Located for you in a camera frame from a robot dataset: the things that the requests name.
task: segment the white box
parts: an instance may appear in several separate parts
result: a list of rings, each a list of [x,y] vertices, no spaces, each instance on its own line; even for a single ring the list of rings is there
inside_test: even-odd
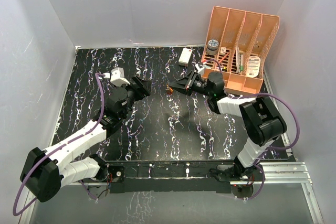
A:
[[[188,48],[183,48],[183,51],[181,53],[181,56],[179,58],[179,65],[180,66],[185,66],[187,67],[188,64],[189,64],[189,60],[190,60],[190,56],[191,56],[191,53],[192,53],[192,49],[188,49]]]

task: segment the floor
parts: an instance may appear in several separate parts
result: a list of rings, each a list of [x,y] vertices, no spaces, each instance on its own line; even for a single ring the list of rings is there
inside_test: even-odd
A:
[[[183,47],[82,49],[77,52],[53,144],[82,128],[100,108],[96,72],[124,68],[125,77],[152,80],[149,97],[134,104],[120,131],[93,146],[77,159],[98,153],[107,161],[175,161],[234,159],[247,140],[241,118],[217,115],[205,97],[165,93],[169,81],[188,69],[178,65]],[[199,62],[203,47],[192,47],[192,63]],[[105,95],[112,85],[104,80]],[[267,92],[263,85],[262,92]],[[281,140],[274,145],[283,146]],[[268,152],[265,159],[286,159],[286,152]]]
[[[193,62],[203,47],[194,47]],[[120,132],[83,153],[116,160],[233,159],[247,134],[240,118],[216,115],[199,94],[165,94],[165,85],[183,76],[177,65],[182,48],[84,49],[77,53],[53,144],[83,127],[100,106],[93,76],[123,67],[125,76],[153,80],[152,94],[134,105]],[[105,94],[112,86],[103,82]],[[266,159],[286,159],[284,152]],[[99,192],[105,186],[92,188]],[[265,184],[258,197],[244,203],[214,191],[108,194],[96,204],[83,188],[70,185],[50,201],[37,202],[30,223],[312,223],[301,184]]]

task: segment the label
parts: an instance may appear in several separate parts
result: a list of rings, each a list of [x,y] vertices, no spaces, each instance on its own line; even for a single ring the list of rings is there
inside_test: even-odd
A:
[[[250,56],[247,61],[246,76],[256,77],[259,74],[260,58],[258,56]]]

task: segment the small white object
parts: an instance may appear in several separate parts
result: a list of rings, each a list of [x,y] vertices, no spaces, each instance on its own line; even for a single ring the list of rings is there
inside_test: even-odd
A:
[[[221,50],[219,51],[219,55],[221,55],[221,56],[226,55],[226,47],[221,47]]]
[[[202,63],[198,63],[195,65],[195,70],[198,74],[200,74],[201,76],[204,74],[204,70],[205,70],[206,65],[202,64]]]
[[[111,79],[111,74],[110,73],[104,73],[104,78],[105,79]]]
[[[248,57],[246,76],[256,77],[259,74],[260,62],[261,60],[258,56],[252,55]]]
[[[111,71],[110,82],[117,87],[121,87],[121,85],[123,85],[123,84],[130,85],[129,81],[127,79],[125,79],[124,77],[125,76],[124,76],[123,68],[114,68]]]
[[[193,51],[188,48],[183,48],[181,56],[179,58],[179,65],[187,67],[189,64],[190,56]]]

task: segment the black marble surface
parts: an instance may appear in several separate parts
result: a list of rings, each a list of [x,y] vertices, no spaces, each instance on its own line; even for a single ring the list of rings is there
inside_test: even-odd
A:
[[[107,161],[173,161],[234,159],[247,140],[241,118],[217,115],[203,95],[190,97],[165,93],[166,84],[184,76],[178,65],[182,47],[82,49],[77,52],[53,144],[82,128],[100,108],[96,72],[124,68],[125,77],[152,80],[152,94],[134,104],[120,131],[93,146],[78,159],[98,153]],[[199,62],[203,47],[193,47],[192,63]],[[113,86],[102,81],[104,94]],[[267,92],[265,85],[262,92]],[[281,140],[274,143],[283,146]],[[286,159],[286,152],[268,152],[266,159]]]

